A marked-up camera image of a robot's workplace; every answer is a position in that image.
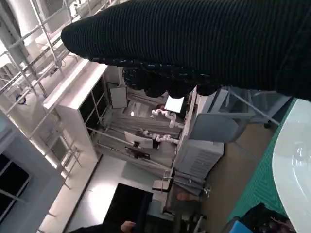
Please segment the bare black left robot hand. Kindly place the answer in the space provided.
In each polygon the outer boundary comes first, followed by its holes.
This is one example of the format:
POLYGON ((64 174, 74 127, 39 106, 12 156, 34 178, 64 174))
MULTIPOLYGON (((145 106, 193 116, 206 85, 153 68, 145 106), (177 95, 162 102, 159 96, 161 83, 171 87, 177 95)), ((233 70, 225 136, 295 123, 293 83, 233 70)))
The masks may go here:
POLYGON ((242 217, 232 218, 223 233, 294 233, 290 220, 263 203, 249 209, 242 217))

